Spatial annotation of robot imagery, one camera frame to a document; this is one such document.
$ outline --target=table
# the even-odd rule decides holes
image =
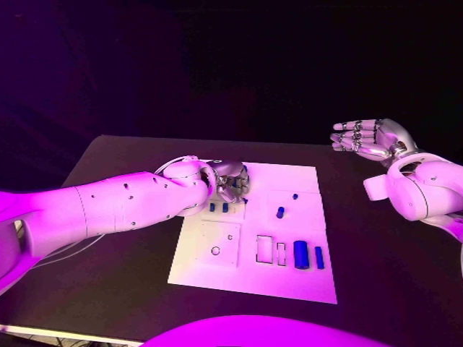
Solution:
[[[408,222],[362,180],[384,168],[330,146],[100,136],[63,187],[150,171],[172,158],[315,166],[338,304],[166,284],[182,218],[106,235],[34,269],[0,297],[0,324],[148,340],[208,317],[261,314],[313,322],[391,346],[463,346],[460,244]]]

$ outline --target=white board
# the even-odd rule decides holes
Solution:
[[[244,165],[248,202],[228,204],[224,213],[224,202],[212,196],[205,209],[184,218],[168,283],[335,304],[316,170],[307,166]],[[279,206],[284,208],[283,218],[276,217]],[[304,270],[294,268],[297,240],[306,242]],[[315,247],[322,248],[322,269]]]

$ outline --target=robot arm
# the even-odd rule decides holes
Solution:
[[[67,244],[192,215],[214,192],[225,201],[241,202],[243,189],[231,185],[237,180],[247,188],[245,169],[241,163],[224,164],[186,156],[166,165],[162,176],[138,172],[45,192],[0,192],[0,295]],[[22,239],[15,220],[24,227]]]
[[[404,128],[389,119],[333,125],[335,151],[355,152],[387,167],[387,174],[363,181],[371,200],[389,199],[408,220],[437,226],[463,243],[463,167],[424,153]]]

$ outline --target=dark background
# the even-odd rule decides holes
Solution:
[[[372,118],[463,164],[463,6],[277,3],[0,1],[0,189],[100,134],[328,145]]]

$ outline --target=blue block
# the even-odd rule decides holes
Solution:
[[[281,207],[279,207],[277,212],[276,212],[276,217],[283,218],[283,213],[284,213],[284,209]]]
[[[306,253],[306,242],[293,242],[293,260],[296,264],[296,269],[304,270],[309,268],[309,257]]]
[[[325,268],[325,264],[322,263],[322,248],[315,247],[315,254],[316,254],[316,264],[317,264],[317,269],[322,270]]]

